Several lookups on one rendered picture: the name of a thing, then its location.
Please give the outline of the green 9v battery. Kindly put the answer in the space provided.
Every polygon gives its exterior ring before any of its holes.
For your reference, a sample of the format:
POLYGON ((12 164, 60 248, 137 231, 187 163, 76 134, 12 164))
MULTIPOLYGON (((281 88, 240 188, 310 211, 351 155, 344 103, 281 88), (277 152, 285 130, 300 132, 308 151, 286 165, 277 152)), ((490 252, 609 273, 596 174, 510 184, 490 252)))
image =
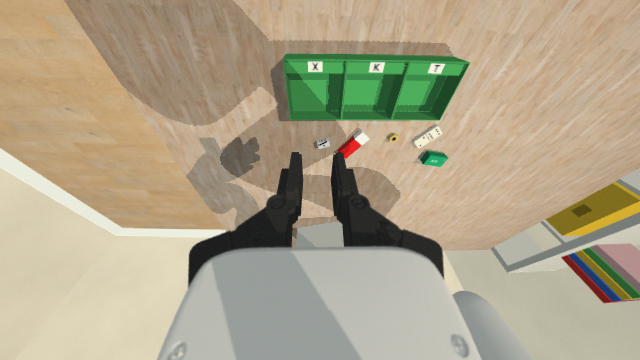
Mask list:
POLYGON ((423 165, 437 166, 441 167, 446 161, 448 157, 445 153, 426 151, 426 153, 422 156, 421 162, 423 165))

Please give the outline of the green rack of bins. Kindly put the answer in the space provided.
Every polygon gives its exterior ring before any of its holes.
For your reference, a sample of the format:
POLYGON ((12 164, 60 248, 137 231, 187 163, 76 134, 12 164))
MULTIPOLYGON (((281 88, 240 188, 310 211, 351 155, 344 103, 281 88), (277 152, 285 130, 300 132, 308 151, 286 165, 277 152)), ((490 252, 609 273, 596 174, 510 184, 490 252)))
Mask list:
POLYGON ((470 63, 454 56, 286 54, 290 118, 440 121, 470 63))

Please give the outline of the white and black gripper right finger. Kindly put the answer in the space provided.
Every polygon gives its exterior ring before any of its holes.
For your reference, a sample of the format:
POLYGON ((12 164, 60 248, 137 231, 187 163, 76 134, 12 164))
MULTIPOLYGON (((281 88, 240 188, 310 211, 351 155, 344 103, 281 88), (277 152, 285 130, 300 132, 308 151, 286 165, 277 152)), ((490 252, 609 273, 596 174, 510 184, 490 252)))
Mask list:
POLYGON ((430 238, 401 230, 372 209, 369 200, 359 194, 354 171, 346 168, 343 152, 333 154, 331 189, 334 216, 343 224, 344 247, 393 246, 409 249, 427 257, 444 279, 441 246, 430 238))

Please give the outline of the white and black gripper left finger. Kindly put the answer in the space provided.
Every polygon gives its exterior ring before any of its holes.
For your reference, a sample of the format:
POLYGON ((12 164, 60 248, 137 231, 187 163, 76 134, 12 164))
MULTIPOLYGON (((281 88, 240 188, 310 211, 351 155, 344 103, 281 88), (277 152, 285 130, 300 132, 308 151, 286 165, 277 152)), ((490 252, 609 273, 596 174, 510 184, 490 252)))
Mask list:
POLYGON ((202 265, 219 254, 258 245, 258 248, 292 247, 293 224, 301 216, 302 192, 302 154, 292 152, 289 169, 281 170, 277 194, 267 200, 265 208, 234 231, 200 241, 191 248, 188 288, 202 265))

